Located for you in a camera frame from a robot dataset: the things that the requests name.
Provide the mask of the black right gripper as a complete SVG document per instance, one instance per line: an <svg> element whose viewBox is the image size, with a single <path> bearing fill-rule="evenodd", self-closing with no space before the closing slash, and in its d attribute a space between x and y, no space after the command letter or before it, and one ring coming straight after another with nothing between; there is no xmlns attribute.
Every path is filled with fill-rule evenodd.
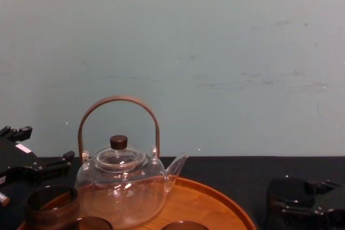
<svg viewBox="0 0 345 230"><path fill-rule="evenodd" d="M340 187L340 184L330 180L312 182L312 185L317 195L324 195ZM281 214L315 216L315 229L344 229L344 205L317 205L315 199L273 200L271 209Z"/></svg>

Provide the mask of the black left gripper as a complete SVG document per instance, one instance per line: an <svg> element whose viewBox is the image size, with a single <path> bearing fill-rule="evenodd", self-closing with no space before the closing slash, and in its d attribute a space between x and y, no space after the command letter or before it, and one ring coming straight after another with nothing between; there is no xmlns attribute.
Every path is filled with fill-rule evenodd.
<svg viewBox="0 0 345 230"><path fill-rule="evenodd" d="M32 127L1 129L1 187L15 182L39 183L42 179L59 178L68 174L74 151L61 157L40 159L30 149L17 144L31 137Z"/></svg>

